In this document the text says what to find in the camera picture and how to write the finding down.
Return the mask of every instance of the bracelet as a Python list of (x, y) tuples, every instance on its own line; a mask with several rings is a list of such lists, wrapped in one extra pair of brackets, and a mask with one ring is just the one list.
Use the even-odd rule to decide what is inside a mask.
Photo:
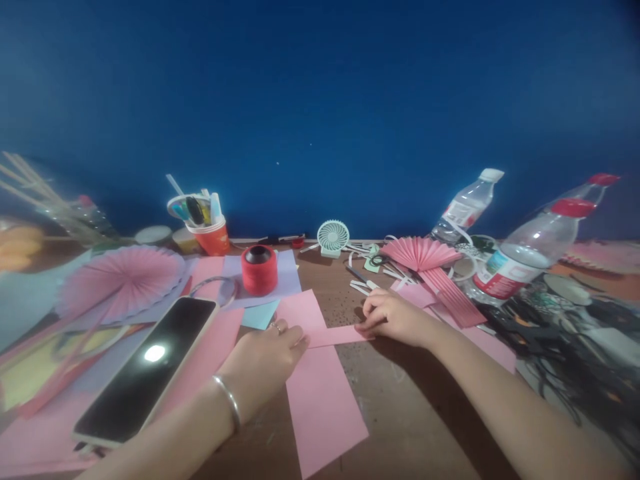
[(231, 405), (231, 416), (233, 417), (233, 425), (235, 427), (235, 432), (238, 433), (240, 431), (240, 411), (238, 410), (238, 402), (235, 401), (235, 397), (231, 393), (231, 390), (227, 388), (225, 383), (222, 381), (218, 375), (214, 375), (213, 379), (215, 382), (220, 385), (220, 388), (225, 392), (227, 399), (229, 400), (229, 404)]

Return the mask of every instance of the phone screen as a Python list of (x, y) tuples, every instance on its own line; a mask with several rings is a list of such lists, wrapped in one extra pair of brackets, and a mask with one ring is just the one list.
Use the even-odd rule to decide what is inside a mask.
[(78, 420), (74, 432), (118, 443), (138, 433), (214, 308), (212, 301), (178, 299)]

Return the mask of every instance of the red thread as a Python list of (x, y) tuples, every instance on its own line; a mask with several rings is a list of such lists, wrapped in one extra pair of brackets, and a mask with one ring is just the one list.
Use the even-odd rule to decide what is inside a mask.
[(275, 252), (266, 245), (259, 245), (268, 250), (271, 256), (265, 263), (249, 263), (247, 249), (242, 254), (242, 283), (251, 295), (262, 297), (271, 293), (278, 284), (278, 262)]

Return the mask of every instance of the folded paper fan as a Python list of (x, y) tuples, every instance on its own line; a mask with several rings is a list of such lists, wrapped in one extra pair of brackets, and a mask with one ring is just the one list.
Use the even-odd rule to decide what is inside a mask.
[(394, 240), (381, 251), (416, 272), (431, 270), (462, 258), (462, 254), (444, 243), (419, 237)]
[(56, 312), (76, 319), (106, 301), (102, 323), (120, 321), (162, 300), (184, 272), (184, 258), (170, 250), (136, 245), (108, 251), (68, 276)]
[(640, 274), (640, 246), (612, 241), (574, 243), (562, 261), (591, 270), (637, 275)]
[(460, 328), (473, 327), (487, 321), (440, 268), (462, 258), (461, 253), (436, 240), (418, 237), (394, 240), (380, 252), (417, 272), (429, 290), (447, 307)]

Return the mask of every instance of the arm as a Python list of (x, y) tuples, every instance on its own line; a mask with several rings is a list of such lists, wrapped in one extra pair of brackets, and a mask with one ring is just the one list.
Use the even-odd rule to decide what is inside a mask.
[[(309, 340), (300, 327), (252, 332), (240, 339), (218, 370), (246, 423), (284, 386)], [(231, 404), (216, 382), (152, 423), (78, 480), (188, 479), (234, 430)]]
[(363, 310), (360, 332), (428, 349), (442, 362), (522, 478), (625, 477), (565, 415), (460, 332), (382, 289)]

